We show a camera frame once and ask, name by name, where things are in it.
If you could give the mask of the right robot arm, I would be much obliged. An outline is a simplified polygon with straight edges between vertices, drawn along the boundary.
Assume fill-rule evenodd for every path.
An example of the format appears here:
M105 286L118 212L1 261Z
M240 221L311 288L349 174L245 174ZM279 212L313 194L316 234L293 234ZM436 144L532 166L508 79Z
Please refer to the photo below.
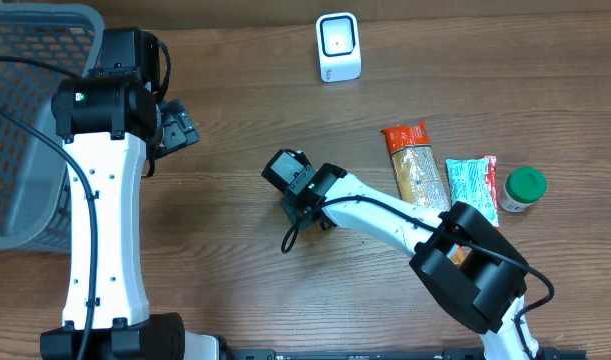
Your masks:
M535 359L539 344L524 318L525 258L473 206L443 211L377 191L345 169L314 169L301 151L279 150L261 173L283 198L292 226L287 253L300 229L319 223L367 234L408 256L437 304L480 335L486 359Z

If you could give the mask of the light blue tissue pack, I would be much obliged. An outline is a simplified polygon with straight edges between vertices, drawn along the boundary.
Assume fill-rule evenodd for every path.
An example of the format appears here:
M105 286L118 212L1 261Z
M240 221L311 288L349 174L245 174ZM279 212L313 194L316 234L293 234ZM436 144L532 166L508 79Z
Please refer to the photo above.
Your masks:
M490 193L485 183L487 166L488 160L484 156L469 160L446 160L452 203L458 201L467 203L476 208L486 219L490 206Z

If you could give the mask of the green lid jar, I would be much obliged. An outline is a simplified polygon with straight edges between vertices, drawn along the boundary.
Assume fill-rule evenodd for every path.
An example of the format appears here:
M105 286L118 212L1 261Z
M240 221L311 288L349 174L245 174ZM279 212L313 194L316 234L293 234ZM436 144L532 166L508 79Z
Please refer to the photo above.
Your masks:
M542 172L530 166L520 167L502 184L497 203L505 211L523 212L536 203L546 190L547 180Z

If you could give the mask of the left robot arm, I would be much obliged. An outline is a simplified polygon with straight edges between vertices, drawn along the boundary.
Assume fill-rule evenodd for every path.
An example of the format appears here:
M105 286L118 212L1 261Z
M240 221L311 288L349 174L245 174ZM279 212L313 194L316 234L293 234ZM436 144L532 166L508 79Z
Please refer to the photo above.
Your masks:
M137 29L107 29L99 64L61 82L51 101L68 162L71 268L59 328L40 338L45 359L208 359L220 339L154 314L140 256L140 185L158 159L199 135L179 101L166 101L166 46Z

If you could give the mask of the red and tan cracker package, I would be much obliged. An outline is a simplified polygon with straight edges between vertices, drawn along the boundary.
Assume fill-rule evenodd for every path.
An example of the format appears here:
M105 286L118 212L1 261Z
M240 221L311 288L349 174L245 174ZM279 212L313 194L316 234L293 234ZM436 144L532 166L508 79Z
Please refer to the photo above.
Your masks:
M425 122L383 128L381 132L385 136L401 199L439 212L449 210L450 203Z

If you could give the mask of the red snack stick package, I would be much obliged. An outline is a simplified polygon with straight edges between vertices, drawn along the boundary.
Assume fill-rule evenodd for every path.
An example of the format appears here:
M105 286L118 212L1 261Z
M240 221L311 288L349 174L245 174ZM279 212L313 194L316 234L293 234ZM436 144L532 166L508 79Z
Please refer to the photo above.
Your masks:
M494 155L485 155L485 159L488 160L487 172L485 175L485 183L486 187L490 193L490 206L487 211L487 219L489 222L498 229L500 227L499 224L499 215L498 215L498 204L497 204L497 177L496 177L496 166L497 159Z

